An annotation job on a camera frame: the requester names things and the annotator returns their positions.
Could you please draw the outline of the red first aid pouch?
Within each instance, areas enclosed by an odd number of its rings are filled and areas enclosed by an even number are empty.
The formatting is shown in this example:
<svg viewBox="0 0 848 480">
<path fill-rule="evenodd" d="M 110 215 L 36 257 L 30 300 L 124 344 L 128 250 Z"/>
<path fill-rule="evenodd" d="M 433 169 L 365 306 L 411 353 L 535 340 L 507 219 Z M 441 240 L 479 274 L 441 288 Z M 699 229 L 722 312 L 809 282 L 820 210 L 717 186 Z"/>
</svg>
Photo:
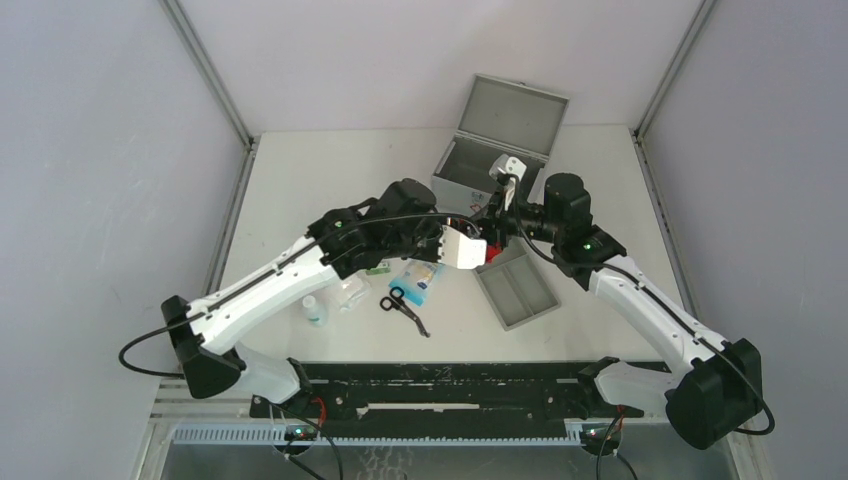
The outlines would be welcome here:
<svg viewBox="0 0 848 480">
<path fill-rule="evenodd" d="M 486 247 L 485 265 L 492 264 L 494 262 L 494 260 L 498 256 L 500 256 L 506 248 L 507 248 L 507 245 L 504 245 L 504 244 L 498 243 L 498 242 L 496 242 L 494 244 L 488 244 L 487 247 Z"/>
</svg>

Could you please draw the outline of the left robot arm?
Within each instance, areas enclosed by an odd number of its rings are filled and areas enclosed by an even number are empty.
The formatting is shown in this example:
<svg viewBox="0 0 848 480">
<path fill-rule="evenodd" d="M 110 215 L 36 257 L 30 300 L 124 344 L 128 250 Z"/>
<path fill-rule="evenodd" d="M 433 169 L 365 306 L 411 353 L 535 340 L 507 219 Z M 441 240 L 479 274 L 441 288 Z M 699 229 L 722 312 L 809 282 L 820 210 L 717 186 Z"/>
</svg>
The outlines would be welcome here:
<svg viewBox="0 0 848 480">
<path fill-rule="evenodd" d="M 473 220 L 436 211 L 436 197 L 409 178 L 378 198 L 332 209 L 268 264 L 227 288 L 191 302 L 161 305 L 191 396 L 229 390 L 265 398 L 290 417 L 305 414 L 313 394 L 300 364 L 241 345 L 244 335 L 277 312 L 325 287 L 393 258 L 471 270 L 487 243 Z"/>
</svg>

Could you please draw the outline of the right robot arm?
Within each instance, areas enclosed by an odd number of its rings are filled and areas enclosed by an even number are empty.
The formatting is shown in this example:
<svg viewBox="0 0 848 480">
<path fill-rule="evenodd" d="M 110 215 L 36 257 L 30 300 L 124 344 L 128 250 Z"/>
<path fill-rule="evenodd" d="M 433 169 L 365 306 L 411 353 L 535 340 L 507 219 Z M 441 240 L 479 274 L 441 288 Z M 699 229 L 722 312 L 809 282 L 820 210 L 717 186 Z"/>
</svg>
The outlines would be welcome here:
<svg viewBox="0 0 848 480">
<path fill-rule="evenodd" d="M 579 406 L 592 416 L 616 406 L 665 417 L 690 446 L 704 450 L 726 435 L 768 435 L 773 412 L 762 393 L 760 352 L 730 342 L 696 320 L 651 282 L 626 248 L 599 227 L 582 179 L 555 174 L 540 204 L 524 201 L 514 173 L 496 173 L 496 191 L 476 214 L 487 241 L 523 239 L 540 259 L 610 305 L 660 355 L 664 372 L 605 357 L 586 368 Z"/>
</svg>

